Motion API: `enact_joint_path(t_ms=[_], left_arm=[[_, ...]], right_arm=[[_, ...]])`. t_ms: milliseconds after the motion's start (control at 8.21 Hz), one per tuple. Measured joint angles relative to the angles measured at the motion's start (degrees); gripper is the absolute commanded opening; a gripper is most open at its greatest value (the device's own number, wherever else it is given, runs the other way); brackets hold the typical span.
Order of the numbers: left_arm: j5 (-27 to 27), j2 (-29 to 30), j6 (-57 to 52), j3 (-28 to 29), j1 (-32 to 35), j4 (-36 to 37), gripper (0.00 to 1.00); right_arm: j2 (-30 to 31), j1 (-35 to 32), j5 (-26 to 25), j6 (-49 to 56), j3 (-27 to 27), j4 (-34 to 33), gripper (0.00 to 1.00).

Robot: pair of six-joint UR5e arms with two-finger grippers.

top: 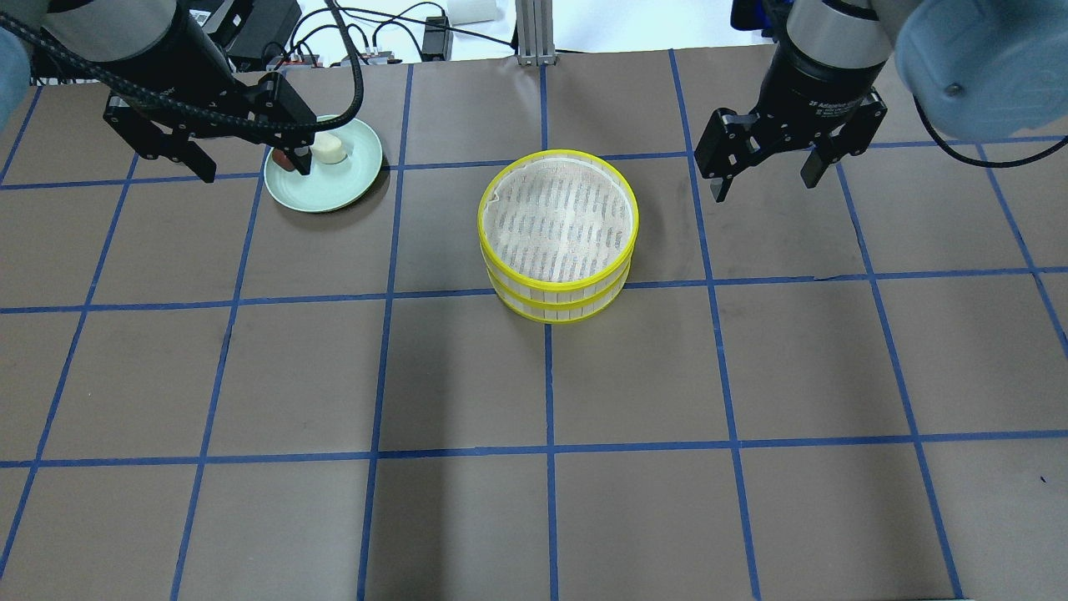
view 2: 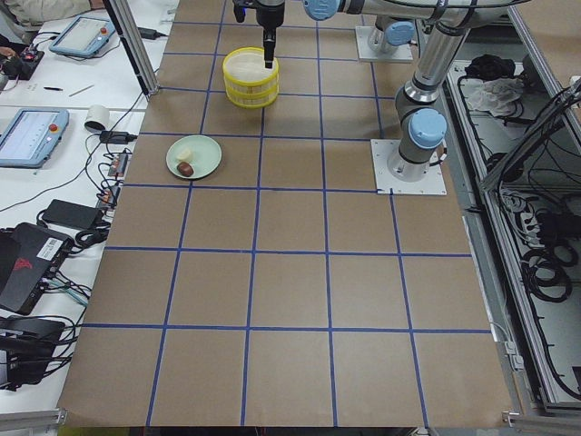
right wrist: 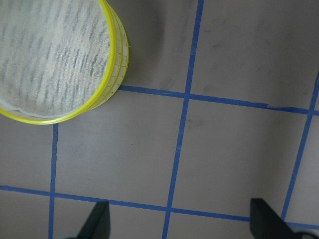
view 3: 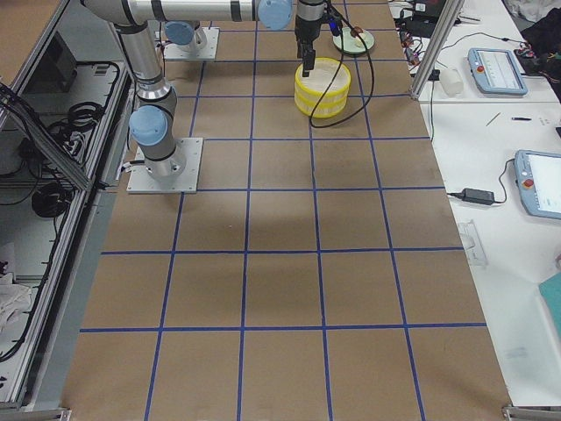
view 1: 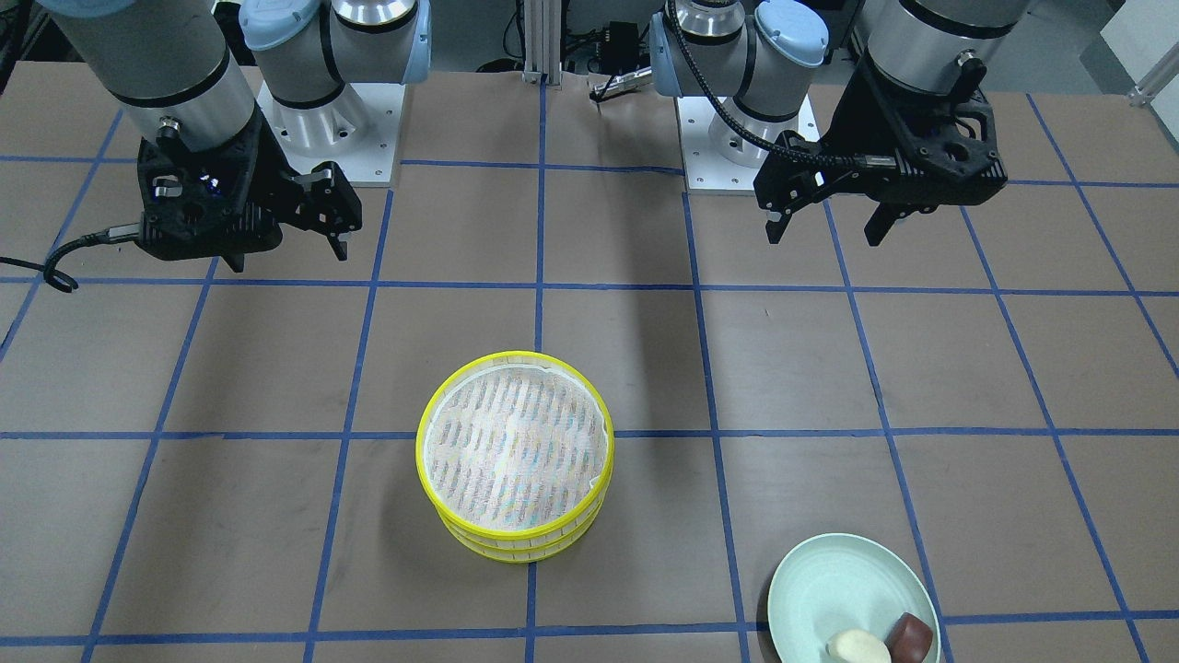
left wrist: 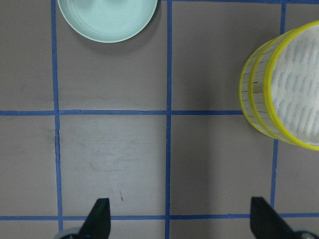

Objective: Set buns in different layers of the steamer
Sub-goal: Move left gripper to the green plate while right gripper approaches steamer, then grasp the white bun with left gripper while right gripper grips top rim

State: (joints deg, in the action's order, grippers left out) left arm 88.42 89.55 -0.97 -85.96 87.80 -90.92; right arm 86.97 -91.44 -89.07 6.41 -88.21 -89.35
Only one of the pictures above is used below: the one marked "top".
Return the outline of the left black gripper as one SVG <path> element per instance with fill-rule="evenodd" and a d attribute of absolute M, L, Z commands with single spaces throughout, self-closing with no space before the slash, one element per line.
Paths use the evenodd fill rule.
<path fill-rule="evenodd" d="M 186 164 L 206 184 L 216 181 L 216 161 L 200 139 L 234 137 L 272 149 L 290 151 L 294 171 L 310 174 L 316 114 L 281 73 L 264 73 L 248 85 L 226 76 L 223 83 L 150 90 L 116 73 L 104 73 L 111 94 L 103 118 L 141 159 Z"/>

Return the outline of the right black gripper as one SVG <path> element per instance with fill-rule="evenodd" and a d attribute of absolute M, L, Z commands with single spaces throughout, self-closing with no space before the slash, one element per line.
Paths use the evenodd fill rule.
<path fill-rule="evenodd" d="M 812 189 L 828 168 L 868 149 L 886 114 L 876 88 L 847 102 L 819 102 L 787 92 L 761 98 L 747 114 L 718 108 L 698 138 L 694 159 L 702 178 L 711 180 L 714 201 L 722 203 L 745 169 L 775 154 L 808 149 L 801 179 Z"/>

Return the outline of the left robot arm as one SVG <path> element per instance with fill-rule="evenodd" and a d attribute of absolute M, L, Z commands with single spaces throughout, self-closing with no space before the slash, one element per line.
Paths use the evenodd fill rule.
<path fill-rule="evenodd" d="M 279 75 L 244 83 L 244 63 L 187 1 L 4 1 L 3 33 L 96 78 L 107 74 L 107 123 L 145 160 L 214 181 L 200 139 L 233 137 L 278 149 L 308 174 L 315 114 Z"/>

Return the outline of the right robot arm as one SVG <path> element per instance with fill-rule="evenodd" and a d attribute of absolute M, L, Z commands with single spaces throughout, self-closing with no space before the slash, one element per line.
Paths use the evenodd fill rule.
<path fill-rule="evenodd" d="M 888 113 L 876 90 L 893 64 L 920 124 L 969 167 L 1012 169 L 1024 159 L 972 159 L 951 140 L 985 142 L 1065 117 L 1064 1 L 735 1 L 731 26 L 775 48 L 758 102 L 718 108 L 693 151 L 698 174 L 724 202 L 734 179 L 771 156 L 808 149 L 813 188 L 844 156 L 868 149 Z"/>

